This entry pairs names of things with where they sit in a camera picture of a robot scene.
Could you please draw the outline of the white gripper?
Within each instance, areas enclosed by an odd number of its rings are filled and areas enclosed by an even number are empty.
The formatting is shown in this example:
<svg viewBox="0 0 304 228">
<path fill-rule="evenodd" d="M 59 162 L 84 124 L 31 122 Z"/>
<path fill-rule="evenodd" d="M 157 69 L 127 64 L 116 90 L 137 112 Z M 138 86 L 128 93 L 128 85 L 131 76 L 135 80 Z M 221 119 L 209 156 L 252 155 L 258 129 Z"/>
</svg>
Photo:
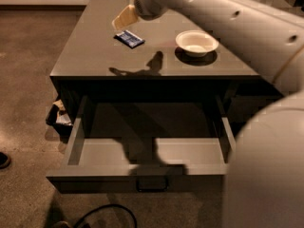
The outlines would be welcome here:
<svg viewBox="0 0 304 228">
<path fill-rule="evenodd" d="M 126 6 L 112 21 L 112 26 L 115 30 L 124 29 L 137 23 L 139 16 L 143 20 L 155 20 L 169 9 L 169 0 L 134 0 L 134 5 Z"/>
</svg>

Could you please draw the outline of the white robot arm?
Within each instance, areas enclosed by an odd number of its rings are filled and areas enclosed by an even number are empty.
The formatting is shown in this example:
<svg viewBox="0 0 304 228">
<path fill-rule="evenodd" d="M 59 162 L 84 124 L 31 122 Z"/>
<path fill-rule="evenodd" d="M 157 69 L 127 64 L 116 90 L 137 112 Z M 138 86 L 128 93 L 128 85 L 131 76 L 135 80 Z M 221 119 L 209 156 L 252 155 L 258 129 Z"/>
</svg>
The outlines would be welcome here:
<svg viewBox="0 0 304 228">
<path fill-rule="evenodd" d="M 304 25 L 253 0 L 134 0 L 115 29 L 173 10 L 219 39 L 282 95 L 239 131 L 222 228 L 304 228 Z"/>
</svg>

